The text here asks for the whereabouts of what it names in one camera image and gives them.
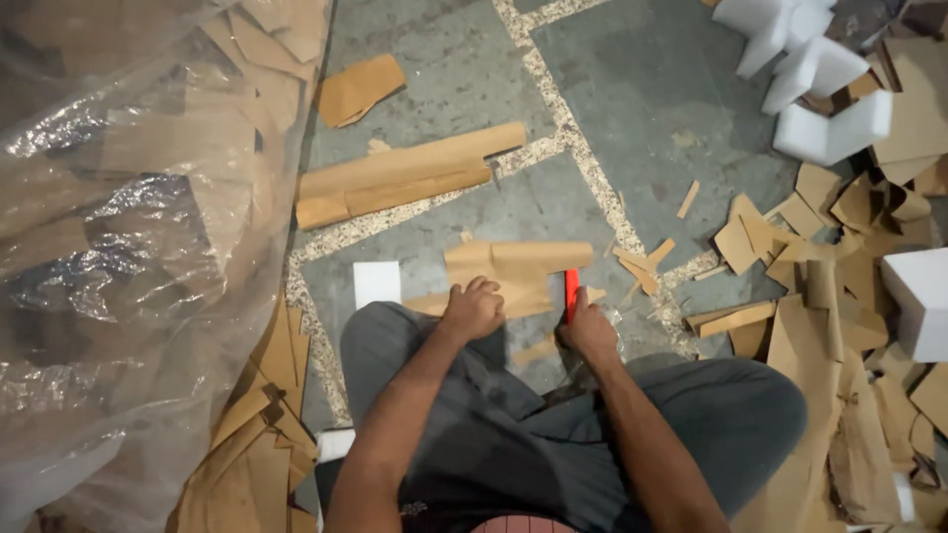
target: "left hand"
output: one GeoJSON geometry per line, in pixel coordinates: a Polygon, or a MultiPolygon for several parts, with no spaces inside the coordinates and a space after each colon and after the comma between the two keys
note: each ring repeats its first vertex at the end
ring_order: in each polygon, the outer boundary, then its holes
{"type": "Polygon", "coordinates": [[[439,327],[457,335],[464,343],[490,335],[506,320],[503,296],[494,294],[500,288],[501,284],[484,276],[471,280],[465,291],[455,284],[439,327]]]}

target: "clear plastic wrap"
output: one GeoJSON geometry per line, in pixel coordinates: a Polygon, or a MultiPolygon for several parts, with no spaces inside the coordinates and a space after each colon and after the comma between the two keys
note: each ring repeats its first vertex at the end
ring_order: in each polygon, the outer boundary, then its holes
{"type": "Polygon", "coordinates": [[[0,4],[0,531],[165,530],[273,311],[325,2],[0,4]]]}

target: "right hand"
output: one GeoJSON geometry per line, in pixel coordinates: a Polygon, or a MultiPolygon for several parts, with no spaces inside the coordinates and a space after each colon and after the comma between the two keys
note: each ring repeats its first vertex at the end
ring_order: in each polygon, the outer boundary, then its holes
{"type": "Polygon", "coordinates": [[[463,343],[490,335],[505,320],[503,296],[494,294],[500,288],[501,284],[485,276],[471,280],[465,291],[455,284],[439,327],[463,343]]]}
{"type": "Polygon", "coordinates": [[[586,287],[576,290],[576,309],[573,321],[558,329],[566,344],[579,352],[591,366],[619,360],[615,345],[619,340],[612,324],[602,316],[599,305],[589,303],[586,287]]]}

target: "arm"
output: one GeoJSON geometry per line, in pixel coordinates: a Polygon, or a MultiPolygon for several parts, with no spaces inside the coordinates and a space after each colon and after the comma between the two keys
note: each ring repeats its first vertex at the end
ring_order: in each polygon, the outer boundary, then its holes
{"type": "Polygon", "coordinates": [[[618,439],[619,455],[657,533],[726,533],[727,518],[678,435],[629,377],[617,336],[586,288],[561,336],[590,365],[618,439]]]}
{"type": "Polygon", "coordinates": [[[428,411],[451,362],[470,340],[501,326],[501,286],[475,278],[451,288],[445,315],[375,399],[339,471],[326,517],[328,533],[401,531],[398,486],[421,439],[428,411]]]}

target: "gray pants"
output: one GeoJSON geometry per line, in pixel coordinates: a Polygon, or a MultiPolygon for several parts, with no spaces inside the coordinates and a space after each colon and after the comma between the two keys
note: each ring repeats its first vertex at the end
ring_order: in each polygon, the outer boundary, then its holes
{"type": "MultiPolygon", "coordinates": [[[[375,397],[436,323],[371,303],[346,324],[340,353],[356,430],[375,397]]],[[[468,344],[428,414],[399,490],[406,531],[458,531],[501,515],[579,531],[649,531],[619,463],[598,395],[542,410],[504,370],[502,329],[468,344]]],[[[688,362],[634,377],[691,453],[728,517],[764,485],[806,426],[800,391],[746,359],[688,362]]]]}

